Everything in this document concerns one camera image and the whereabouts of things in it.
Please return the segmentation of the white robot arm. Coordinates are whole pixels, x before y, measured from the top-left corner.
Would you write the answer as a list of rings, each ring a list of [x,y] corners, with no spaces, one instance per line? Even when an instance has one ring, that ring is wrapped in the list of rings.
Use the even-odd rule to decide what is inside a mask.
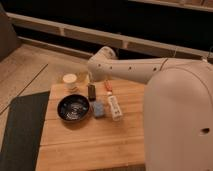
[[[146,171],[213,171],[213,64],[205,60],[119,60],[104,46],[88,61],[106,75],[144,83]]]

